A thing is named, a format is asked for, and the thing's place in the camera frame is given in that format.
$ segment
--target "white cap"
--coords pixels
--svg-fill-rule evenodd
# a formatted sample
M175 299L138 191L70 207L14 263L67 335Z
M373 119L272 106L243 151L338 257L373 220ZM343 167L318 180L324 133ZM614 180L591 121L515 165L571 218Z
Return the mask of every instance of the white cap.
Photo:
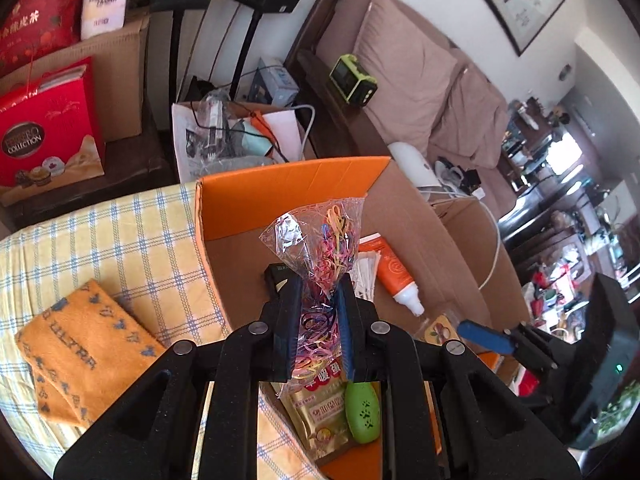
M424 314L424 307L418 298L418 286L415 282L410 283L403 290L398 292L394 296L394 300L407 307L415 317Z

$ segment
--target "red box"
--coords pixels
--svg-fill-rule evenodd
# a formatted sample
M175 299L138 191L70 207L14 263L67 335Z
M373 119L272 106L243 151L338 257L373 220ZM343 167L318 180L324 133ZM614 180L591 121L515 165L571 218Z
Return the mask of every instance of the red box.
M91 58L0 98L0 202L104 175Z

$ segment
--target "window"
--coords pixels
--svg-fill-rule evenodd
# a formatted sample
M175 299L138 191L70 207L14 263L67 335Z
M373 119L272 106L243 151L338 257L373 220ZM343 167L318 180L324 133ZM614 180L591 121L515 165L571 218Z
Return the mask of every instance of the window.
M582 150L570 134L564 134L560 142L554 142L549 147L546 162L556 175L563 175L572 165L578 162Z

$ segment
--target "speaker stand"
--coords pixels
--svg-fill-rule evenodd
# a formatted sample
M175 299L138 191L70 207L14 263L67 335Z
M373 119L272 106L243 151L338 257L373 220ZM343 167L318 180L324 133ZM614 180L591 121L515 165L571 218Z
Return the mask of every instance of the speaker stand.
M242 70L244 70L244 64L246 63L246 57L249 54L249 49L251 48L251 44L254 40L255 31L258 29L258 23L260 23L261 19L262 11L255 9L254 14L251 16L249 29L247 30L246 36L244 37L244 43L242 44L240 56L238 57L238 64L236 65L236 72L234 73L233 82L231 83L231 88L229 90L229 96L231 97L232 101L236 99L238 87L240 86L240 78L242 77Z
M169 117L171 117L171 108L178 99L178 54L180 54L180 34L182 32L183 18L184 10L174 10L169 49Z

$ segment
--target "orange tube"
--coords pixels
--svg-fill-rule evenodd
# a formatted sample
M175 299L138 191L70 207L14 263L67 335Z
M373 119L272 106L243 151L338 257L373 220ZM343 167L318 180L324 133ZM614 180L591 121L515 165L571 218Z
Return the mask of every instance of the orange tube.
M380 233L361 238L359 251L380 253L380 264L376 273L378 279L394 300L406 306L414 316L421 316L424 307L418 298L418 286Z

